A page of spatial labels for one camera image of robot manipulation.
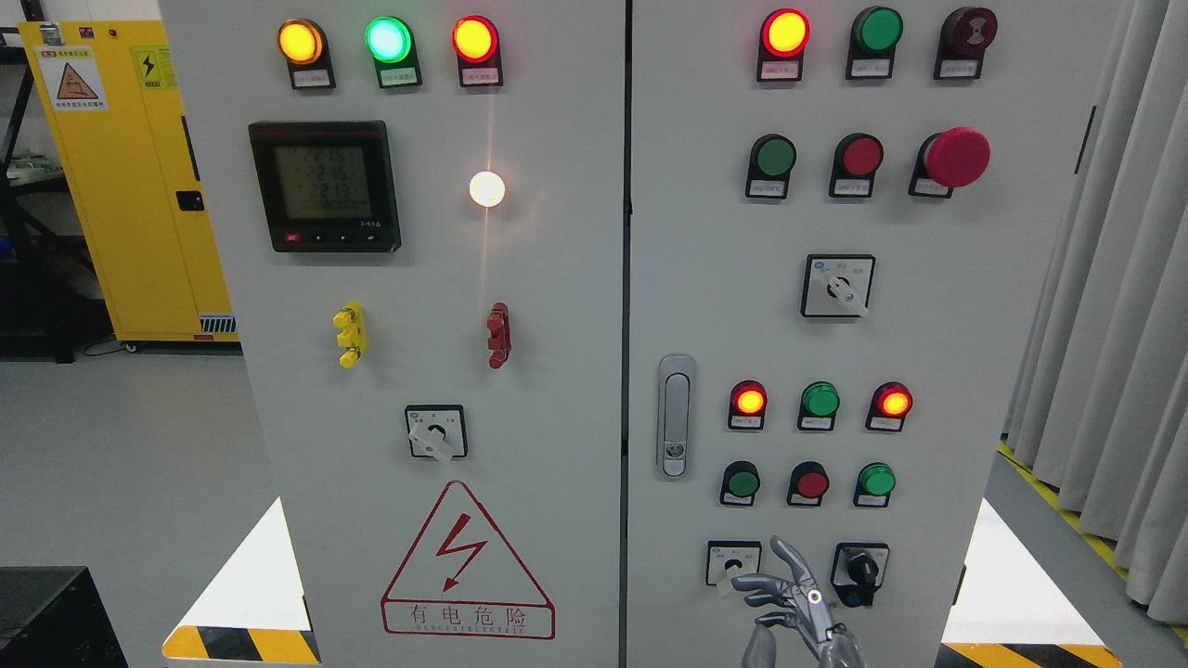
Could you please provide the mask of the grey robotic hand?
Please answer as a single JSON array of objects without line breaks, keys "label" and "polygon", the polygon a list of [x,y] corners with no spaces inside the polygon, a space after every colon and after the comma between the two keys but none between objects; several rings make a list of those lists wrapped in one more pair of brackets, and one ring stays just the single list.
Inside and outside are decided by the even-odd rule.
[{"label": "grey robotic hand", "polygon": [[731,578],[731,587],[745,592],[748,606],[776,605],[778,611],[756,617],[754,631],[742,653],[742,667],[775,667],[777,642],[771,629],[783,626],[797,630],[807,649],[819,660],[820,667],[865,667],[857,636],[834,620],[819,580],[807,566],[805,557],[794,546],[772,536],[769,549],[783,559],[791,571],[791,579],[767,573],[751,573]]}]

